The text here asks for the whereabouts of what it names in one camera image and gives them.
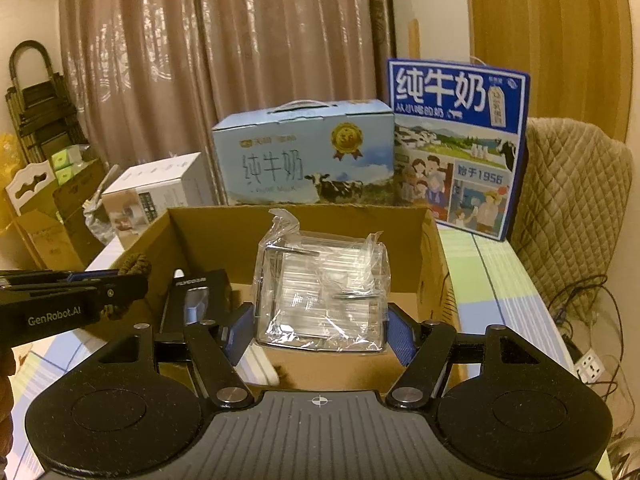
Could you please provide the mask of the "clear plastic box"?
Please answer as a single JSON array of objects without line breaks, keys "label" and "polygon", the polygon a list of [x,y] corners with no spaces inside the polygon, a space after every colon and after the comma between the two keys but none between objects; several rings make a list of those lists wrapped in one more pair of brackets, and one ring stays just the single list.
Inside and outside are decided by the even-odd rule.
[{"label": "clear plastic box", "polygon": [[317,352],[383,350],[390,262],[381,234],[305,232],[285,209],[258,244],[253,299],[258,344]]}]

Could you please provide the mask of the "dark blue milk carton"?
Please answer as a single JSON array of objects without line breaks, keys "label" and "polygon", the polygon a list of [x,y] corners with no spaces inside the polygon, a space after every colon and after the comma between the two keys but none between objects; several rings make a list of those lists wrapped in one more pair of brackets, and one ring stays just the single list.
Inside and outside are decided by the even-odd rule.
[{"label": "dark blue milk carton", "polygon": [[522,182],[529,74],[470,63],[387,63],[398,204],[504,240]]}]

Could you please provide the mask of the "brown curtain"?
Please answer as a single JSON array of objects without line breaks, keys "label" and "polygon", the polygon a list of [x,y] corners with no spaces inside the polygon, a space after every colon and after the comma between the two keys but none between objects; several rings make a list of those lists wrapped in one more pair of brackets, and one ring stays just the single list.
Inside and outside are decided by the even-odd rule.
[{"label": "brown curtain", "polygon": [[208,153],[222,118],[383,99],[393,0],[60,0],[65,76],[100,156]]}]

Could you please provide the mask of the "white beige product box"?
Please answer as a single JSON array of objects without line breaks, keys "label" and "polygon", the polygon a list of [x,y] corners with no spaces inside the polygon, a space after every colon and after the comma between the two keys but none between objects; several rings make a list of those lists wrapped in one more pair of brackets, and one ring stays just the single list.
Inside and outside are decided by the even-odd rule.
[{"label": "white beige product box", "polygon": [[102,194],[122,247],[128,249],[167,209],[213,206],[214,196],[200,152],[128,168]]}]

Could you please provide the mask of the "small black product box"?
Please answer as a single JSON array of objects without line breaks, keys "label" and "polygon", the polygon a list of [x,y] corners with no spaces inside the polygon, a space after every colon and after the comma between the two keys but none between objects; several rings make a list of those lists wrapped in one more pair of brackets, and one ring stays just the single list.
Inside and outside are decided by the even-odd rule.
[{"label": "small black product box", "polygon": [[232,288],[225,270],[175,275],[168,289],[160,331],[182,333],[184,326],[204,320],[225,321],[232,310]]}]

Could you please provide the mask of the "checkered bed sheet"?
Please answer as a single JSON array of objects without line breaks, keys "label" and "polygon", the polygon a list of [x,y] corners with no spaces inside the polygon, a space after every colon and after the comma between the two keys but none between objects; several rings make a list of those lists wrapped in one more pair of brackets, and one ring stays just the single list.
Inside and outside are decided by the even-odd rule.
[{"label": "checkered bed sheet", "polygon": [[[542,304],[523,306],[497,297],[462,304],[460,311],[458,332],[481,335],[489,325],[504,325],[567,369],[559,335]],[[253,396],[249,408],[219,415],[217,440],[230,468],[222,477],[48,477],[27,437],[27,411],[40,393],[106,345],[69,332],[29,352],[32,379],[16,410],[21,429],[9,460],[11,478],[593,479],[427,477],[418,455],[426,442],[415,434],[418,415],[390,408],[386,396],[374,390],[269,390]]]}]

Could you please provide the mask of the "open brown cardboard box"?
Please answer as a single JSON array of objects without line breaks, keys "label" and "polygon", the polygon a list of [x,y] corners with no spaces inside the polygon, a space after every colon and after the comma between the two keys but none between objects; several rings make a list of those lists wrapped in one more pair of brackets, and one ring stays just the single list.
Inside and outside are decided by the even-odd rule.
[{"label": "open brown cardboard box", "polygon": [[90,333],[111,340],[137,322],[159,326],[176,271],[195,288],[221,270],[233,302],[254,304],[258,344],[284,388],[386,392],[402,371],[383,338],[392,307],[419,322],[459,322],[436,222],[423,207],[175,208],[132,251],[151,263],[148,293]]}]

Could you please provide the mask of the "light blue milk carton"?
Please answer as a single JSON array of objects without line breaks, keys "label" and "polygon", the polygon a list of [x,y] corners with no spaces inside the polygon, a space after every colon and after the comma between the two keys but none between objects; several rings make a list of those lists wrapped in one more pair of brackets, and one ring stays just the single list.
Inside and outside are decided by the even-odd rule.
[{"label": "light blue milk carton", "polygon": [[377,99],[233,114],[212,144],[229,205],[394,202],[394,115]]}]

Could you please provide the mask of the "white power strip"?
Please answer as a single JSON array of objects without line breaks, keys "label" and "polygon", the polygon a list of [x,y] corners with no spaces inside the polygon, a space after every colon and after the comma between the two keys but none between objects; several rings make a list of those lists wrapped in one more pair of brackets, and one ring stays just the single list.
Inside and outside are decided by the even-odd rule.
[{"label": "white power strip", "polygon": [[603,375],[605,368],[593,349],[589,349],[575,363],[576,376],[586,385],[596,384]]}]

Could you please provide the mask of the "cardboard boxes pile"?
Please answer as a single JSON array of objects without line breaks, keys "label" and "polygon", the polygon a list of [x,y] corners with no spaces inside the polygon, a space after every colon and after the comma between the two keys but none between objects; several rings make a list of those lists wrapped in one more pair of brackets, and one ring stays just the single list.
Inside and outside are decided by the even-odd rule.
[{"label": "cardboard boxes pile", "polygon": [[6,187],[18,232],[43,269],[85,269],[104,244],[91,233],[84,215],[106,176],[99,159],[83,162],[78,174],[58,182],[50,162],[29,164]]}]

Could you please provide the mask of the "quilted beige chair back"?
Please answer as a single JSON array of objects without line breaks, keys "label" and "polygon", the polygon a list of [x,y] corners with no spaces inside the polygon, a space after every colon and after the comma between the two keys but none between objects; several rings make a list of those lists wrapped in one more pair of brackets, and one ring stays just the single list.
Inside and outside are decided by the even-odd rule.
[{"label": "quilted beige chair back", "polygon": [[587,321],[623,226],[631,150],[570,118],[529,118],[526,148],[510,244],[547,307]]}]

